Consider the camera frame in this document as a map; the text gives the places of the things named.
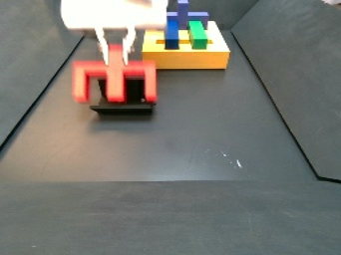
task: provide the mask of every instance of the red toy block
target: red toy block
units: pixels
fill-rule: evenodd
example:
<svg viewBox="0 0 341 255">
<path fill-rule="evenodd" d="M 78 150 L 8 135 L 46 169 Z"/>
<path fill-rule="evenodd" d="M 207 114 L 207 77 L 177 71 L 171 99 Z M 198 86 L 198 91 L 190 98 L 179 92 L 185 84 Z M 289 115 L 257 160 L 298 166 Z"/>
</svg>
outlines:
<svg viewBox="0 0 341 255">
<path fill-rule="evenodd" d="M 123 62 L 123 47 L 110 45 L 110 65 L 102 61 L 74 63 L 72 95 L 79 103 L 90 100 L 90 79 L 107 79 L 107 99 L 113 103 L 123 103 L 126 99 L 126 79 L 143 78 L 146 80 L 146 101 L 155 103 L 157 96 L 157 65 L 154 62 Z"/>
</svg>

